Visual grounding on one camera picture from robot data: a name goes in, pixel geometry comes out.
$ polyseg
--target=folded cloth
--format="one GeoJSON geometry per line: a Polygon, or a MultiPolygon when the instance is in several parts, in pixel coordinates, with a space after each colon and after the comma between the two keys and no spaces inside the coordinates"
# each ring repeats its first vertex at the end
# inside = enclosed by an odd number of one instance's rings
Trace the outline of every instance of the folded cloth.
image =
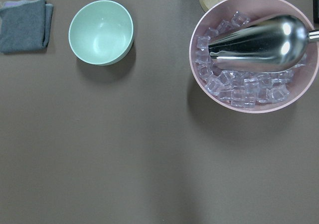
{"type": "Polygon", "coordinates": [[[7,1],[0,9],[0,52],[34,51],[47,47],[53,5],[46,0],[7,1]]]}

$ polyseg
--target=scoop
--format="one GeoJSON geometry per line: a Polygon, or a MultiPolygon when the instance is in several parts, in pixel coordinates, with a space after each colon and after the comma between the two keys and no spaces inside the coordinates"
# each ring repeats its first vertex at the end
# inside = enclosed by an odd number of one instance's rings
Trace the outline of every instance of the scoop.
{"type": "Polygon", "coordinates": [[[223,33],[209,43],[210,57],[224,70],[279,72],[297,64],[319,30],[307,31],[292,15],[280,14],[223,33]]]}

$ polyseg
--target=scoop handle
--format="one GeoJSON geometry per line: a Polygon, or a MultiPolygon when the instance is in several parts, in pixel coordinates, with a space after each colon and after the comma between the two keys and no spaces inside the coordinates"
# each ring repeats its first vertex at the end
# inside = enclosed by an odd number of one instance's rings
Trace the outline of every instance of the scoop handle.
{"type": "Polygon", "coordinates": [[[319,29],[312,30],[308,34],[308,42],[317,42],[319,41],[319,29]]]}

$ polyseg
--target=bowl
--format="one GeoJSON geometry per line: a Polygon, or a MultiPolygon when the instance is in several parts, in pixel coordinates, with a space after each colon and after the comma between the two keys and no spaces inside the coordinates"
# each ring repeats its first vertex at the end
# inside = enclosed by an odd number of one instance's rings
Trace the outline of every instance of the bowl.
{"type": "Polygon", "coordinates": [[[285,0],[224,0],[210,10],[199,20],[192,34],[189,45],[189,62],[192,73],[203,91],[215,102],[229,109],[246,113],[265,113],[282,109],[299,99],[314,81],[318,71],[318,45],[310,43],[306,50],[306,65],[299,67],[294,74],[293,81],[287,84],[290,95],[285,101],[276,104],[256,104],[254,108],[233,107],[229,103],[220,101],[216,96],[211,95],[205,88],[205,82],[198,76],[195,63],[195,52],[198,48],[197,37],[203,36],[208,27],[217,27],[221,20],[230,21],[235,12],[242,12],[252,20],[263,18],[269,15],[284,13],[298,17],[308,30],[314,27],[307,17],[295,6],[285,0]]]}
{"type": "Polygon", "coordinates": [[[133,31],[133,21],[125,7],[115,1],[99,0],[76,13],[69,28],[69,43],[82,61],[111,65],[130,50],[133,31]]]}

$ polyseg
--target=pink bowl rim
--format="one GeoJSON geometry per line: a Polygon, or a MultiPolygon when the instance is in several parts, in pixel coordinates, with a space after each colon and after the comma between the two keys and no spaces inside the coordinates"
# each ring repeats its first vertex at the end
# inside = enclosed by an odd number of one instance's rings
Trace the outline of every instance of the pink bowl rim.
{"type": "MultiPolygon", "coordinates": [[[[281,106],[278,106],[278,107],[275,107],[275,108],[272,108],[272,109],[268,109],[268,110],[263,110],[263,111],[252,111],[252,110],[243,110],[243,109],[239,109],[239,108],[236,108],[236,107],[233,107],[233,106],[230,106],[220,100],[218,100],[217,98],[215,98],[214,96],[212,96],[210,93],[208,93],[207,90],[205,90],[205,88],[202,86],[202,84],[200,83],[199,81],[199,78],[197,78],[196,76],[196,73],[194,71],[194,68],[193,68],[193,65],[192,65],[192,60],[191,60],[191,45],[192,45],[192,41],[194,39],[194,36],[195,36],[195,32],[197,31],[197,28],[198,26],[200,25],[201,21],[205,18],[205,16],[211,11],[213,10],[214,8],[216,8],[217,6],[219,6],[221,3],[224,3],[228,0],[223,0],[219,3],[217,3],[216,5],[214,5],[212,8],[210,8],[203,16],[202,18],[199,20],[199,22],[197,23],[195,29],[194,29],[194,32],[191,36],[191,40],[190,40],[190,44],[189,44],[189,51],[188,51],[188,55],[189,55],[189,64],[190,64],[190,67],[191,67],[191,70],[192,70],[192,73],[193,73],[193,76],[195,77],[198,85],[202,88],[202,90],[209,96],[211,97],[215,102],[219,103],[220,105],[226,107],[226,108],[229,108],[231,110],[234,110],[234,111],[239,111],[239,112],[244,112],[244,113],[267,113],[267,112],[273,112],[273,111],[277,111],[277,110],[280,110],[284,107],[287,107],[288,105],[292,104],[293,102],[295,102],[296,100],[298,100],[308,89],[309,87],[311,86],[311,84],[313,83],[316,75],[317,75],[317,72],[318,72],[318,68],[319,68],[319,62],[318,62],[318,59],[319,59],[319,48],[317,46],[317,51],[318,51],[318,58],[317,58],[317,64],[316,64],[316,69],[314,71],[314,74],[312,76],[312,78],[310,79],[309,83],[307,84],[307,86],[302,90],[302,92],[300,92],[299,95],[297,95],[294,99],[292,99],[291,101],[289,102],[286,102],[284,104],[282,104],[281,106]]],[[[295,9],[304,19],[305,21],[308,23],[308,25],[310,26],[311,29],[314,29],[314,26],[313,24],[310,22],[310,20],[304,15],[303,12],[301,12],[300,9],[298,9],[297,7],[295,7],[294,5],[292,5],[290,2],[286,1],[286,0],[279,0],[283,3],[286,3],[287,5],[291,6],[293,9],[295,9]]]]}

